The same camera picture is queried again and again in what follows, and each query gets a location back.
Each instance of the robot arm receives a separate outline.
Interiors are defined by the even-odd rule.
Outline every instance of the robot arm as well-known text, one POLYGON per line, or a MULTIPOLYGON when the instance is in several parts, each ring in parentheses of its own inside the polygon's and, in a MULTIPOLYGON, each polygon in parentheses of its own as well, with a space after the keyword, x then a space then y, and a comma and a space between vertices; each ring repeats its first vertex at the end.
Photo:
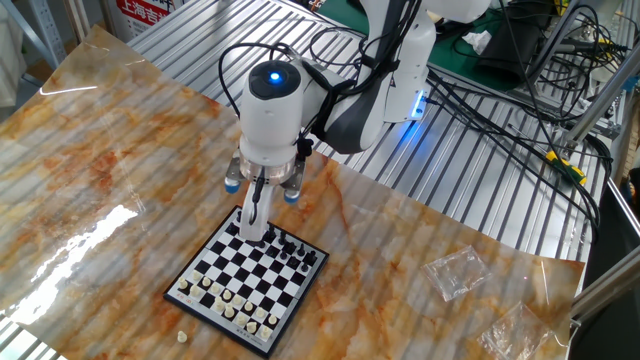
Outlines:
POLYGON ((345 82, 313 60, 267 61, 255 66, 245 83, 242 136, 225 185, 231 193, 249 180, 240 236, 260 241, 265 234, 273 192, 285 190, 295 203, 304 175, 298 153, 300 129, 307 127, 342 154, 364 151, 384 120, 406 120, 427 89, 427 61, 435 26, 427 8, 458 21, 472 21, 490 0, 361 0, 370 24, 357 81, 345 82))

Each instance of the white square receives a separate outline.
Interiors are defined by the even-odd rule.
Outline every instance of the white square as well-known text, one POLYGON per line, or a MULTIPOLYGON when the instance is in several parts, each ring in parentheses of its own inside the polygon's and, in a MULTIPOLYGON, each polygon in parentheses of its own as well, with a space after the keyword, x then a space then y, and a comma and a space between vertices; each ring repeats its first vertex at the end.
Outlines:
POLYGON ((287 279, 287 280, 291 280, 291 277, 293 276, 293 274, 295 274, 296 272, 288 267, 285 266, 282 268, 282 270, 280 270, 280 276, 282 276, 283 278, 287 279))
POLYGON ((247 279, 244 281, 244 283, 247 284, 247 286, 252 289, 255 289, 256 286, 258 286, 259 282, 260 282, 260 278, 253 274, 249 274, 247 279))
POLYGON ((227 260, 231 260, 235 254, 236 254, 235 250, 233 250, 230 247, 226 247, 226 248, 224 248, 224 250, 222 250, 222 254, 220 254, 220 256, 222 256, 223 258, 225 258, 227 260))
POLYGON ((251 301, 255 306, 258 306, 264 299, 264 295, 260 294, 259 291, 253 291, 251 295, 249 295, 249 301, 251 301))
POLYGON ((215 284, 218 284, 218 283, 214 282, 213 284, 211 284, 211 286, 209 287, 209 293, 211 293, 211 295, 214 295, 214 296, 220 296, 220 294, 222 294, 222 290, 224 290, 224 286, 218 284, 218 292, 214 292, 213 288, 215 286, 213 286, 213 285, 215 285, 215 284))
POLYGON ((206 262, 209 265, 212 265, 217 258, 218 254, 214 253, 213 251, 207 251, 207 253, 202 257, 202 261, 206 262))
POLYGON ((230 234, 227 233, 223 233, 222 235, 220 235, 220 237, 218 238, 218 242, 219 243, 223 243, 225 245, 229 245, 229 243, 231 242, 231 240, 233 240, 233 236, 231 236, 230 234))
POLYGON ((249 256, 251 251, 253 251, 253 246, 247 243, 242 243, 242 245, 240 245, 240 249, 238 249, 238 252, 244 256, 249 256))
POLYGON ((271 258, 271 256, 263 256, 260 258, 260 260, 258 261, 258 264, 269 268, 269 266, 271 266, 271 264, 273 263, 273 259, 271 258))
POLYGON ((286 307, 284 307, 282 304, 275 303, 271 308, 270 313, 275 315, 278 320, 280 320, 284 316, 285 311, 287 311, 286 307))
POLYGON ((227 284, 227 289, 233 291, 234 293, 237 293, 238 290, 240 290, 240 287, 242 286, 242 283, 240 282, 240 280, 238 279, 231 279, 229 281, 229 283, 227 284))
POLYGON ((281 264, 287 264, 287 261, 289 261, 289 256, 286 256, 284 259, 280 256, 280 254, 278 254, 278 256, 276 256, 276 260, 278 260, 279 263, 281 264))
POLYGON ((212 266, 209 268, 209 270, 207 270, 207 273, 205 275, 207 275, 209 279, 215 280, 218 278, 218 276, 220 276, 221 273, 222 273, 222 270, 218 269, 215 266, 212 266))
POLYGON ((280 295, 282 295, 282 290, 275 286, 270 287, 269 291, 267 291, 267 297, 273 301, 277 301, 280 295))
POLYGON ((255 269, 257 264, 258 263, 255 262, 254 260, 246 258, 244 260, 244 262, 242 263, 242 268, 247 270, 247 271, 249 271, 249 272, 251 272, 251 271, 253 271, 253 269, 255 269))
POLYGON ((278 278, 278 274, 276 274, 273 270, 267 269, 267 272, 262 275, 262 279, 269 284, 273 284, 274 281, 278 278))
POLYGON ((227 266, 224 267, 223 272, 225 274, 229 274, 231 276, 235 275, 238 272, 238 269, 240 269, 240 267, 234 263, 228 263, 227 266))
POLYGON ((189 288, 189 297, 191 299, 196 299, 196 301, 200 301, 200 299, 202 299, 202 297, 204 296, 204 293, 206 293, 206 291, 203 288, 199 287, 199 286, 198 286, 198 290, 199 290, 198 291, 198 295, 193 296, 193 295, 191 295, 191 288, 189 288))
POLYGON ((298 290, 300 289, 300 286, 289 282, 287 283, 287 286, 284 287, 284 292, 286 292, 287 294, 291 295, 291 296, 296 296, 296 293, 298 292, 298 290))

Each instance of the marble pattern sheet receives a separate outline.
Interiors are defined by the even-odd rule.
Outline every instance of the marble pattern sheet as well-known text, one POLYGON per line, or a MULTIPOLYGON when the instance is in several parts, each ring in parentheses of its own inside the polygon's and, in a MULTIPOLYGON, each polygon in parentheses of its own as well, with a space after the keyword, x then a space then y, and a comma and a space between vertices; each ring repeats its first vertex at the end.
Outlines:
MULTIPOLYGON (((242 203, 223 184, 239 136, 232 111, 93 29, 0 125, 0 310, 68 359, 257 359, 162 298, 242 203)), ((554 331, 533 359, 564 359, 581 263, 511 249, 317 153, 271 220, 331 254, 273 359, 489 359, 477 337, 519 302, 554 331), (469 245, 492 277, 444 302, 420 266, 469 245)))

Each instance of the green mat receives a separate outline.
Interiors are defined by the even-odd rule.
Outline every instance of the green mat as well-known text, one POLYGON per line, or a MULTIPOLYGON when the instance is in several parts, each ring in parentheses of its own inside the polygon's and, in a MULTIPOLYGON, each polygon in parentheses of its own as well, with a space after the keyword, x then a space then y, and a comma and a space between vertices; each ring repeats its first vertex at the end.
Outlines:
MULTIPOLYGON (((367 17, 349 5, 346 0, 327 0, 318 12, 352 29, 361 31, 365 34, 369 32, 367 17)), ((502 14, 494 11, 487 11, 485 17, 473 23, 475 28, 472 32, 481 33, 484 30, 487 30, 489 33, 493 34, 500 27, 501 19, 502 14)), ((433 51, 431 52, 429 62, 494 90, 511 90, 518 85, 515 82, 510 83, 498 80, 486 73, 474 70, 474 66, 478 59, 460 55, 453 50, 453 43, 457 38, 458 36, 456 35, 447 40, 436 43, 433 51)), ((463 54, 476 56, 471 45, 467 44, 464 40, 457 41, 456 47, 463 54)))

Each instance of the clear plastic bag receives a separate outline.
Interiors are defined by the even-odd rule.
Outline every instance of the clear plastic bag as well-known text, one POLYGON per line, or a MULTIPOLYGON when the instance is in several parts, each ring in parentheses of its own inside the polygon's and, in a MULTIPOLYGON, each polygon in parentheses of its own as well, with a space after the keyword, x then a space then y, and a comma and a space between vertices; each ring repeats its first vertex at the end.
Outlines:
POLYGON ((527 360, 551 335, 544 322, 518 303, 483 332, 478 342, 497 360, 527 360))
POLYGON ((422 266, 444 301, 455 299, 486 281, 491 272, 472 246, 422 266))

